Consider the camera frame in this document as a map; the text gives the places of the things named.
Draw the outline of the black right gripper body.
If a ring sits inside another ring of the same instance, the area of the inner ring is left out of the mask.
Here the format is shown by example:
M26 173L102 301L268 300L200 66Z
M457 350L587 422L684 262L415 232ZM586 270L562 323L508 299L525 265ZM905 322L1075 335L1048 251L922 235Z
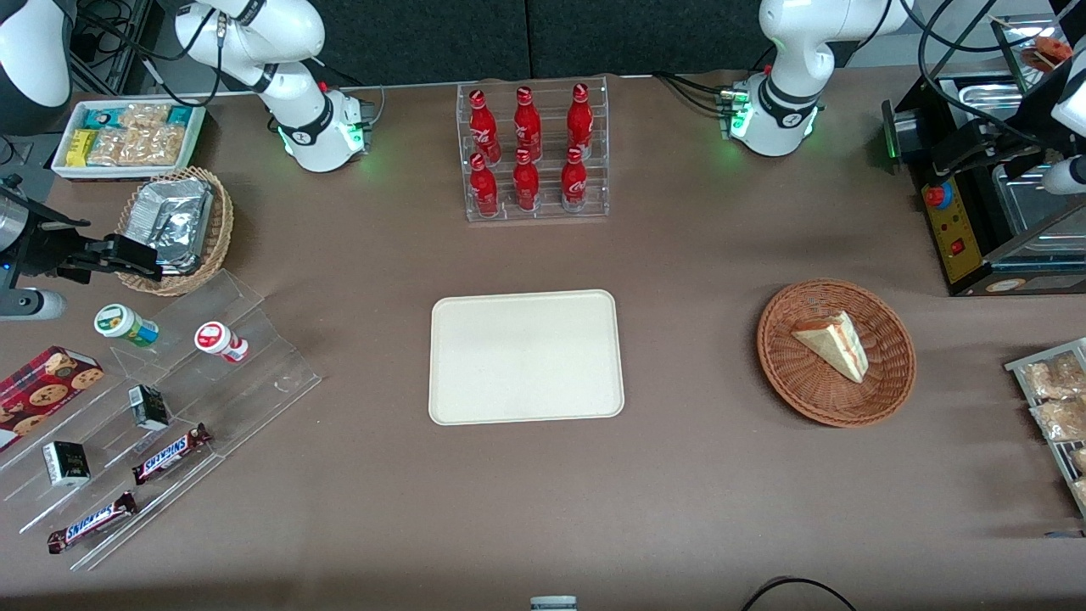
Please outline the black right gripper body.
M3 181L3 281L22 276L89 281L92 272L76 258L89 243L78 229L90 225L27 198L18 181Z

